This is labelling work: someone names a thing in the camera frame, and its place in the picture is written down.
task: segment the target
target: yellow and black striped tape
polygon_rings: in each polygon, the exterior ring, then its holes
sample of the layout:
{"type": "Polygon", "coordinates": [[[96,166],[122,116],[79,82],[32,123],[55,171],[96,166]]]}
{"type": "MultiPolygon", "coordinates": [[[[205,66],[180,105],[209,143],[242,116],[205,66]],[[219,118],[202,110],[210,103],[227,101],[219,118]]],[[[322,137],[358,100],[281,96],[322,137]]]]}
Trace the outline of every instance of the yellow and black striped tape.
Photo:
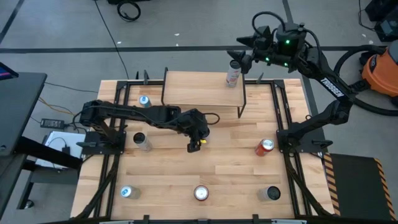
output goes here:
{"type": "Polygon", "coordinates": [[[333,204],[333,208],[335,209],[335,214],[340,215],[340,207],[338,204],[338,197],[337,197],[336,179],[335,179],[335,173],[333,172],[333,164],[331,162],[331,156],[329,153],[326,153],[323,156],[323,158],[325,162],[326,180],[328,181],[328,188],[329,188],[331,202],[333,204]]]}
{"type": "Polygon", "coordinates": [[[391,220],[392,221],[396,221],[397,220],[397,216],[395,215],[394,209],[392,207],[392,201],[391,201],[391,198],[390,198],[390,193],[388,191],[386,177],[384,176],[383,167],[381,166],[381,162],[380,162],[379,159],[374,158],[374,160],[377,163],[377,168],[379,168],[380,179],[381,179],[381,183],[383,185],[384,195],[386,196],[386,199],[387,199],[387,206],[389,207],[389,210],[390,210],[391,220]]]}

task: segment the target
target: can lid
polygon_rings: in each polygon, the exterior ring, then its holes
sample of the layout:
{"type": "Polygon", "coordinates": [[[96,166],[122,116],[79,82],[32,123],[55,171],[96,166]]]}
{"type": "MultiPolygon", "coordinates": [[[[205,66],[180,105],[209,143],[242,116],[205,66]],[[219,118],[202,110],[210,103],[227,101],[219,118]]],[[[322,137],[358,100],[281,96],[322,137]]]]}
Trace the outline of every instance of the can lid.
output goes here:
{"type": "Polygon", "coordinates": [[[149,102],[149,98],[148,98],[148,96],[140,96],[138,101],[140,104],[146,104],[149,102]]]}
{"type": "Polygon", "coordinates": [[[136,144],[143,143],[145,141],[145,134],[144,133],[136,133],[134,137],[132,137],[136,144]]]}
{"type": "Polygon", "coordinates": [[[195,188],[194,194],[198,200],[204,200],[209,196],[209,190],[205,186],[198,186],[195,188]]]}
{"type": "Polygon", "coordinates": [[[122,195],[122,197],[128,197],[131,195],[131,192],[132,192],[132,188],[130,186],[124,186],[120,190],[120,195],[122,195]]]}
{"type": "Polygon", "coordinates": [[[278,200],[280,198],[280,190],[275,186],[271,186],[267,190],[267,195],[273,200],[278,200]]]}
{"type": "Polygon", "coordinates": [[[263,140],[262,146],[264,149],[267,149],[270,151],[270,150],[273,150],[273,148],[274,148],[274,142],[272,140],[266,139],[266,140],[263,140]]]}
{"type": "Polygon", "coordinates": [[[231,68],[233,68],[233,69],[241,68],[241,65],[239,64],[239,62],[237,60],[230,61],[229,66],[231,66],[231,68]]]}

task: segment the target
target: black table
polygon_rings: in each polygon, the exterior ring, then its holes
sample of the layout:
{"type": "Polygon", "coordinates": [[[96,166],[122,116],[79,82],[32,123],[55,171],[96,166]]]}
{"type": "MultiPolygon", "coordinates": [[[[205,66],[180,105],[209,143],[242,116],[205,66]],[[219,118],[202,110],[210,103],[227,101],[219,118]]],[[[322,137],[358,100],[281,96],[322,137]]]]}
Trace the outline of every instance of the black table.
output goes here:
{"type": "Polygon", "coordinates": [[[73,169],[81,165],[81,159],[22,136],[46,78],[44,73],[20,73],[0,81],[0,218],[21,170],[34,169],[28,155],[73,169]]]}

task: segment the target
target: red soda can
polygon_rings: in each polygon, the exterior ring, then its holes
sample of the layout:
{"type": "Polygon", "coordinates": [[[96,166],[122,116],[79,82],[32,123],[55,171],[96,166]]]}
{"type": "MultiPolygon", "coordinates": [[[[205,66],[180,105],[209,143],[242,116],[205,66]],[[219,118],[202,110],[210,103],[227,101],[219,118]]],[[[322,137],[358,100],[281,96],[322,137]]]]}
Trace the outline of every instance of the red soda can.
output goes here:
{"type": "Polygon", "coordinates": [[[273,149],[274,149],[274,142],[270,139],[263,139],[258,144],[254,152],[257,154],[257,156],[265,156],[268,152],[271,152],[273,149]]]}

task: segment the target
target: concrete floor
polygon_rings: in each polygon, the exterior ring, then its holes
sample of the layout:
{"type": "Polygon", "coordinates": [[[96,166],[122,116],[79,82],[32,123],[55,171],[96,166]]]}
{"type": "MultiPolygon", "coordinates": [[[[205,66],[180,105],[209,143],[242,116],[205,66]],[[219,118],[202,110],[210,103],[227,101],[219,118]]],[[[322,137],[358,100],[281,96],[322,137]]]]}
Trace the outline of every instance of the concrete floor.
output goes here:
{"type": "MultiPolygon", "coordinates": [[[[362,1],[362,7],[369,0],[362,1]]],[[[380,43],[376,34],[358,25],[357,1],[289,0],[295,22],[305,22],[316,33],[322,46],[354,46],[380,43]]],[[[0,1],[0,30],[5,26],[17,0],[0,1]]],[[[152,0],[139,2],[142,16],[136,22],[122,21],[116,7],[98,1],[99,8],[120,47],[175,47],[239,45],[235,38],[251,35],[251,18],[259,11],[273,11],[286,19],[282,1],[273,0],[152,0]]],[[[371,25],[363,14],[364,24],[371,25]]],[[[272,17],[261,17],[256,24],[276,27],[272,17]]],[[[1,49],[98,48],[113,43],[93,1],[25,0],[4,40],[1,49]]],[[[331,67],[344,52],[325,52],[331,67]]],[[[164,67],[171,70],[225,72],[229,57],[224,51],[186,52],[123,52],[130,77],[146,69],[151,78],[162,78],[164,67]]],[[[96,91],[100,80],[125,79],[116,53],[59,53],[59,54],[0,54],[0,61],[18,72],[44,72],[48,82],[96,91]]],[[[348,83],[357,78],[356,58],[349,60],[341,76],[348,83]]],[[[299,78],[298,72],[288,74],[281,67],[255,64],[249,78],[299,78]]],[[[319,111],[333,97],[318,83],[312,82],[319,111]]],[[[48,103],[61,105],[77,113],[84,102],[96,98],[92,93],[80,93],[46,85],[41,95],[48,103]]],[[[392,108],[384,96],[364,93],[359,96],[385,108],[392,108]]],[[[57,113],[37,103],[32,114],[35,119],[56,118],[71,121],[67,114],[57,113]]],[[[379,116],[353,107],[348,123],[324,128],[325,136],[334,144],[330,152],[377,157],[381,160],[389,184],[394,208],[398,211],[398,176],[396,161],[398,118],[379,116]]],[[[41,141],[49,129],[41,129],[30,121],[24,135],[41,141]]],[[[75,186],[35,185],[31,199],[36,206],[15,210],[27,172],[23,172],[1,223],[40,223],[65,220],[69,217],[75,186]]]]}

